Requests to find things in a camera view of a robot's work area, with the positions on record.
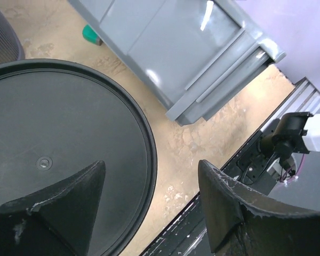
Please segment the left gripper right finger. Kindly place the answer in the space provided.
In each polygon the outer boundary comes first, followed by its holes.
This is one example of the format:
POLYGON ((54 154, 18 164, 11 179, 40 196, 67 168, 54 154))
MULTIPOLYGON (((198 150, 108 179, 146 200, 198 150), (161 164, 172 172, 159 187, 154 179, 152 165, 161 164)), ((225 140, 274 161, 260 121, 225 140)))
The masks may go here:
POLYGON ((207 160, 198 184, 214 255, 320 255, 320 211, 267 197, 207 160))

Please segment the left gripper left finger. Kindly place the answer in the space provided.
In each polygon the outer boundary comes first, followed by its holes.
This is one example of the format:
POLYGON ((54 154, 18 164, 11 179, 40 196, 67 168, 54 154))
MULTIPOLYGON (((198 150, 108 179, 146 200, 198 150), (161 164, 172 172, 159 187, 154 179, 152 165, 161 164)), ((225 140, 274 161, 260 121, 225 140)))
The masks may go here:
POLYGON ((87 255, 105 175, 96 161, 0 205, 0 255, 87 255))

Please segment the large black round bucket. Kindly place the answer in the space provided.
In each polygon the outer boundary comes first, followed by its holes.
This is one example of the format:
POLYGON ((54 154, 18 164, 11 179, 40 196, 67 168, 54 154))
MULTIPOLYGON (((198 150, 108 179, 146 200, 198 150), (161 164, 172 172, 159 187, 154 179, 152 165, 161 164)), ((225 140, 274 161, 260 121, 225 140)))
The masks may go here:
POLYGON ((136 101, 89 67, 30 59, 0 65, 0 205, 104 161, 87 255, 119 255, 153 198, 157 152, 136 101))

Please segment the grey rectangular plastic crate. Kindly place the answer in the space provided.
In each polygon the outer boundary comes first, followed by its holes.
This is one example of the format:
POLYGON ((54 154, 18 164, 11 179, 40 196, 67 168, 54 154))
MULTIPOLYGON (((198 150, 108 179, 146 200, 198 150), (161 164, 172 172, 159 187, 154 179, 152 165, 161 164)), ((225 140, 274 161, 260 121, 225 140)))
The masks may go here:
POLYGON ((179 125, 210 119, 285 52, 235 1, 71 1, 179 125))

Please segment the dark grey mesh basket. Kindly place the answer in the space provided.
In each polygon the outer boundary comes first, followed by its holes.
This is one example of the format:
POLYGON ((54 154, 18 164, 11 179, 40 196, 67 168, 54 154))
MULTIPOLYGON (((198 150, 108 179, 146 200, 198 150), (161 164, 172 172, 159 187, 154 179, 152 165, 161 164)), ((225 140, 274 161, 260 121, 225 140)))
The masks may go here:
POLYGON ((0 64, 23 59, 23 47, 14 29, 0 11, 0 64))

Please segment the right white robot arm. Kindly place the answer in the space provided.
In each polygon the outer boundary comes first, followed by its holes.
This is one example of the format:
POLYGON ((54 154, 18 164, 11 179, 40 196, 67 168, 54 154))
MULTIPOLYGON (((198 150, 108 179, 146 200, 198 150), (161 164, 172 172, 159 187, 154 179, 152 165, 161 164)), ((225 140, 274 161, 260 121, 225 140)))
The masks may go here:
POLYGON ((320 114, 284 114, 273 132, 260 140, 259 150, 266 157, 282 161, 293 153, 320 152, 320 114))

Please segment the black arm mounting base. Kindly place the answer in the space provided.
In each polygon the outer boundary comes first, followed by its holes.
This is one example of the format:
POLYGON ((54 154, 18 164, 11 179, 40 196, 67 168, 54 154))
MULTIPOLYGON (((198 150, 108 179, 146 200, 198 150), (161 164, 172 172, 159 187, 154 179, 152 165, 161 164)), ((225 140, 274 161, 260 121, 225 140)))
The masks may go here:
POLYGON ((234 168, 250 156, 266 164, 277 156, 275 145, 289 141, 287 117, 275 119, 263 132, 256 132, 223 167, 210 162, 198 164, 199 194, 177 218, 143 251, 144 255, 191 255, 207 240, 215 255, 286 255, 293 248, 288 231, 314 214, 276 201, 253 189, 251 184, 231 177, 234 168))

